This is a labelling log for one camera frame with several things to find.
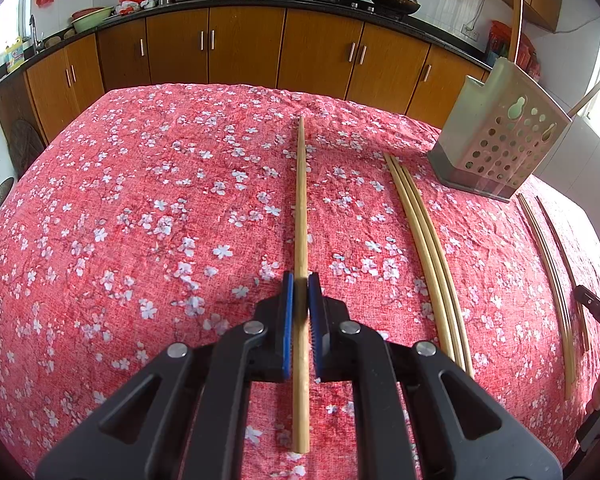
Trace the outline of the wooden chopstick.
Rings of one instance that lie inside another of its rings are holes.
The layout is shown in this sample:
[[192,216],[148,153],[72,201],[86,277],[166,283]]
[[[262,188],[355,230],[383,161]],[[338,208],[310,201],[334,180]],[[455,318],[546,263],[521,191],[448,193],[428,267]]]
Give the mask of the wooden chopstick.
[[524,0],[513,0],[512,34],[510,35],[508,60],[512,64],[517,63],[520,45],[522,16],[524,15]]
[[[413,206],[415,208],[417,219],[418,219],[418,221],[420,223],[420,227],[422,228],[422,232],[424,233],[425,242],[427,243],[428,250],[429,250],[429,253],[430,253],[430,257],[431,257],[431,261],[434,264],[434,270],[436,271],[436,275],[437,275],[437,278],[438,278],[440,292],[441,292],[441,295],[442,295],[442,299],[443,299],[443,303],[444,303],[444,308],[445,308],[445,315],[446,315],[446,318],[448,319],[448,323],[449,323],[450,321],[452,321],[452,316],[449,314],[448,310],[446,310],[446,305],[445,305],[446,304],[446,300],[444,299],[444,296],[443,296],[443,293],[445,292],[445,289],[443,288],[443,285],[444,285],[443,275],[442,275],[442,272],[441,272],[441,270],[440,270],[440,268],[438,266],[437,261],[434,260],[434,245],[432,244],[431,238],[429,237],[428,231],[426,230],[427,226],[426,226],[426,223],[424,221],[424,218],[422,218],[422,214],[419,212],[419,209],[417,207],[417,203],[415,202],[415,197],[414,197],[414,195],[413,195],[410,187],[408,186],[407,182],[405,181],[405,179],[403,177],[403,174],[402,174],[402,171],[399,169],[400,162],[398,161],[398,159],[396,157],[394,157],[392,155],[390,155],[390,157],[392,158],[392,161],[396,164],[396,169],[399,170],[400,176],[402,177],[402,180],[403,180],[403,183],[406,185],[406,190],[407,190],[408,197],[410,198],[410,200],[411,200],[411,202],[412,202],[412,204],[413,204]],[[452,336],[452,333],[451,333],[451,337],[453,339],[453,347],[454,347],[454,352],[455,352],[455,360],[454,360],[454,362],[463,370],[464,365],[460,362],[460,358],[462,356],[460,354],[456,354],[457,350],[460,348],[460,344],[458,342],[454,341],[454,337]]]
[[578,317],[579,325],[580,325],[580,335],[581,335],[583,350],[584,350],[584,352],[588,352],[588,350],[590,350],[590,348],[591,348],[590,347],[590,337],[588,336],[588,326],[586,325],[585,316],[584,316],[584,312],[583,312],[583,306],[576,299],[577,282],[576,282],[576,278],[574,277],[568,255],[565,251],[564,244],[562,244],[562,239],[560,238],[560,236],[554,226],[554,223],[553,223],[552,219],[550,218],[550,215],[548,214],[548,211],[546,210],[544,204],[542,203],[540,196],[535,196],[535,200],[538,203],[538,205],[542,211],[542,214],[545,218],[548,228],[550,229],[550,232],[552,233],[554,243],[558,249],[560,258],[562,258],[562,264],[565,266],[565,269],[567,271],[568,278],[569,278],[571,288],[572,288],[573,301],[576,304],[576,311],[577,311],[577,317]]
[[294,200],[294,322],[292,322],[292,452],[310,450],[310,356],[308,294],[308,214],[306,213],[306,132],[299,118]]
[[600,79],[596,82],[596,84],[594,84],[594,86],[590,90],[588,90],[588,92],[585,93],[584,96],[582,96],[582,98],[576,103],[575,106],[571,107],[570,110],[568,110],[567,116],[569,118],[577,116],[580,110],[582,110],[582,108],[585,107],[585,105],[588,104],[588,102],[594,99],[594,96],[596,96],[598,92],[600,92]]
[[432,312],[434,312],[434,322],[436,322],[437,333],[442,351],[452,360],[455,360],[455,352],[453,347],[453,339],[449,328],[448,319],[445,315],[445,308],[440,292],[439,282],[434,270],[434,264],[431,261],[427,243],[425,242],[424,233],[420,227],[420,223],[416,216],[415,208],[408,197],[406,185],[403,183],[399,170],[396,169],[396,164],[392,161],[389,154],[384,154],[385,161],[388,165],[394,185],[398,190],[400,201],[405,212],[408,225],[412,232],[412,237],[417,250],[417,255],[424,271],[424,277],[429,292],[430,304]]
[[540,228],[538,220],[528,203],[528,200],[519,193],[518,202],[520,203],[524,218],[529,223],[531,234],[538,246],[538,251],[542,261],[543,268],[546,272],[547,281],[550,285],[550,293],[554,301],[556,311],[558,332],[560,341],[562,342],[562,357],[564,358],[564,374],[565,374],[565,399],[569,400],[573,394],[574,386],[577,381],[576,367],[576,347],[574,346],[573,330],[571,326],[570,315],[565,300],[562,285],[559,283],[558,273],[550,250],[548,249],[547,241]]
[[427,208],[424,204],[424,201],[422,200],[422,196],[420,196],[419,194],[419,190],[416,186],[413,177],[403,165],[399,165],[399,169],[402,171],[403,177],[415,197],[415,202],[417,203],[419,212],[422,214],[422,218],[424,218],[424,221],[426,223],[426,230],[428,231],[429,237],[431,238],[432,244],[434,245],[434,260],[437,261],[438,266],[443,275],[443,288],[445,289],[443,296],[446,300],[446,310],[448,310],[449,314],[452,316],[452,321],[449,322],[451,333],[454,337],[454,341],[460,344],[460,348],[457,350],[456,354],[460,354],[462,356],[460,358],[460,362],[464,365],[463,370],[471,378],[474,378],[475,373],[471,361],[471,352],[468,337],[466,334],[465,322],[462,315],[462,310],[460,310],[460,302],[458,301],[452,274],[449,265],[446,262],[446,258],[438,237],[437,230],[434,227],[434,222],[432,222],[430,215],[428,214]]

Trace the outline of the lower wooden kitchen cabinets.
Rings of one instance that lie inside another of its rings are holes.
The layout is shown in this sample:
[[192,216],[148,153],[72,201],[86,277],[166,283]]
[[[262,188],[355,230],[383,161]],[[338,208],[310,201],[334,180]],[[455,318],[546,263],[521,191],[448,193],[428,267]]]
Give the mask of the lower wooden kitchen cabinets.
[[416,27],[306,6],[176,6],[61,41],[0,80],[16,174],[104,93],[185,82],[310,92],[441,127],[488,68]]

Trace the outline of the perforated green utensil holder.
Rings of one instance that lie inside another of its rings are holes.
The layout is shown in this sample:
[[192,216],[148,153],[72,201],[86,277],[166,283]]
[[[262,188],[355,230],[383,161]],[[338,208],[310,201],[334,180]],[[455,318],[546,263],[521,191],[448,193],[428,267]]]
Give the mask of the perforated green utensil holder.
[[465,79],[428,160],[449,188],[507,203],[570,124],[517,64],[498,58],[485,82]]

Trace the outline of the red floral tablecloth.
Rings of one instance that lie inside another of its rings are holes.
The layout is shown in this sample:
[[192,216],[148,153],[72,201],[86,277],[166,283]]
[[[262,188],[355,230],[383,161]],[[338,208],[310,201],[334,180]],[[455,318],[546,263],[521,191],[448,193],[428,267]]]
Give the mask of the red floral tablecloth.
[[294,264],[306,132],[309,265],[385,339],[437,335],[386,166],[412,175],[460,300],[476,381],[560,460],[600,372],[600,326],[565,392],[541,259],[516,200],[441,185],[423,122],[248,86],[114,90],[65,128],[0,210],[0,439],[44,454],[173,341],[210,344]]

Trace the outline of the red bag on counter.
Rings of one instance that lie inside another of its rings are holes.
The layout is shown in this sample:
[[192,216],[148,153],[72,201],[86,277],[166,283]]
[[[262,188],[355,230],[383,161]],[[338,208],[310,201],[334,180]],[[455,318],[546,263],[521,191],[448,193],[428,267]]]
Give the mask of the red bag on counter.
[[[510,36],[512,36],[512,29],[508,25],[500,21],[491,22],[486,44],[486,64],[493,66],[498,58],[508,58]],[[525,34],[520,35],[516,63],[532,79],[536,82],[540,81],[541,65],[536,56],[535,47]]]

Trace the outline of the yellow detergent bottle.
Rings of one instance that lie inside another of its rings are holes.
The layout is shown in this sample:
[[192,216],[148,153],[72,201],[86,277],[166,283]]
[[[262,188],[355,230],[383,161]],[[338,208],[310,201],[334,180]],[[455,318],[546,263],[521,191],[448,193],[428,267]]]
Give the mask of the yellow detergent bottle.
[[21,37],[5,51],[5,65],[7,73],[12,73],[24,63],[24,47]]

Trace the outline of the green basin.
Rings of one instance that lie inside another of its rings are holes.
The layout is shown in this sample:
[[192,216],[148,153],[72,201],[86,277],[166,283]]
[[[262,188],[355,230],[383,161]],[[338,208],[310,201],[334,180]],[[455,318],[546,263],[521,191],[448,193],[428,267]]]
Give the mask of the green basin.
[[113,6],[105,6],[104,8],[89,8],[78,11],[72,16],[71,26],[77,34],[80,34],[102,24],[110,17],[113,10]]

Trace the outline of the red white packages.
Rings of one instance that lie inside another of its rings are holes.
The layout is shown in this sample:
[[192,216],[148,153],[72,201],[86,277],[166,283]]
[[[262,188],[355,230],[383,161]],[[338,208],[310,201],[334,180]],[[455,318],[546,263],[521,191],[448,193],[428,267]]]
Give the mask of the red white packages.
[[139,10],[150,8],[156,3],[156,0],[118,0],[114,9],[118,15],[126,15]]

